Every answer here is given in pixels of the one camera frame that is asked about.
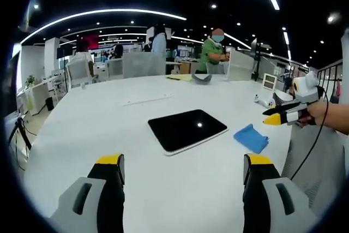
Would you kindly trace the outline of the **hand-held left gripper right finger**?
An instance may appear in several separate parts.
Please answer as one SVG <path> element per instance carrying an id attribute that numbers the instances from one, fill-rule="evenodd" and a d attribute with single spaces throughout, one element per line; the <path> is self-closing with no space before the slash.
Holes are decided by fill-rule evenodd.
<path id="1" fill-rule="evenodd" d="M 244 155 L 244 232 L 308 232 L 317 222 L 309 199 L 271 160 Z"/>

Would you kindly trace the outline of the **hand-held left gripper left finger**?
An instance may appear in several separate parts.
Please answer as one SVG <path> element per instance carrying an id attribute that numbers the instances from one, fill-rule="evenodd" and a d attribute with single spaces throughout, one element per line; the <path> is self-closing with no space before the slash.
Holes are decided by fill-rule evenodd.
<path id="1" fill-rule="evenodd" d="M 123 232 L 124 155 L 99 158 L 63 192 L 49 218 L 57 232 Z"/>

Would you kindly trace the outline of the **person's right hand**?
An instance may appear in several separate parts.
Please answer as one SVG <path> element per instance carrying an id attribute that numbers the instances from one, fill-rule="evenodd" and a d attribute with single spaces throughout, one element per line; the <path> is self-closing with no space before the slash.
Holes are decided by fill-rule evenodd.
<path id="1" fill-rule="evenodd" d="M 307 107 L 307 113 L 303 114 L 300 119 L 300 125 L 302 127 L 310 124 L 311 120 L 314 120 L 317 126 L 327 125 L 327 120 L 325 117 L 327 109 L 326 101 L 317 101 L 312 104 L 309 104 Z"/>

